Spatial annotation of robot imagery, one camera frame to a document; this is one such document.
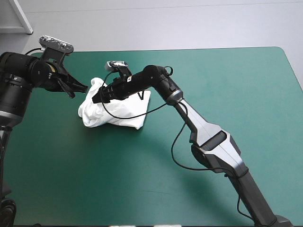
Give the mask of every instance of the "white cloth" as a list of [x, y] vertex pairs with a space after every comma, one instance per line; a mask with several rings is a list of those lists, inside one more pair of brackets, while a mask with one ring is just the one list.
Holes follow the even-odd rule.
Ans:
[[[135, 127], [136, 129], [141, 128], [146, 115], [127, 120], [117, 119], [106, 112], [102, 103], [93, 103], [92, 97], [98, 92], [102, 84], [103, 80], [100, 78], [93, 78], [91, 80], [91, 88], [89, 89], [84, 102], [78, 109], [78, 115], [82, 117], [83, 124], [90, 128], [97, 127], [105, 123]], [[105, 108], [114, 116], [132, 117], [143, 114], [147, 111], [150, 96], [151, 92], [145, 91], [143, 100], [139, 98], [138, 94], [134, 94], [125, 100], [110, 100], [110, 103], [104, 105]]]

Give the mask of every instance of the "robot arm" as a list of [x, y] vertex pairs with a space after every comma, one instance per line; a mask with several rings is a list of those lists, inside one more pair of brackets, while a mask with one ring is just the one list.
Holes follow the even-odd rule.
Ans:
[[176, 108], [191, 130], [191, 150], [196, 160], [207, 168], [216, 168], [215, 173], [225, 172], [251, 214], [256, 226], [291, 227], [289, 220], [273, 214], [248, 168], [232, 136], [219, 125], [207, 122], [183, 98], [182, 90], [169, 77], [167, 67], [149, 65], [143, 71], [131, 74], [126, 62], [109, 61], [106, 69], [119, 72], [107, 87], [101, 87], [93, 102], [108, 103], [111, 99], [123, 100], [149, 87], [161, 95], [164, 101]]

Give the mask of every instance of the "gray floor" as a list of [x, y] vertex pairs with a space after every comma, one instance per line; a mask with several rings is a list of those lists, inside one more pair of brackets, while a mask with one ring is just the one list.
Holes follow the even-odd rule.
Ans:
[[281, 47], [303, 87], [303, 1], [19, 0], [32, 35], [1, 34], [0, 54], [38, 47], [41, 35], [75, 51]]

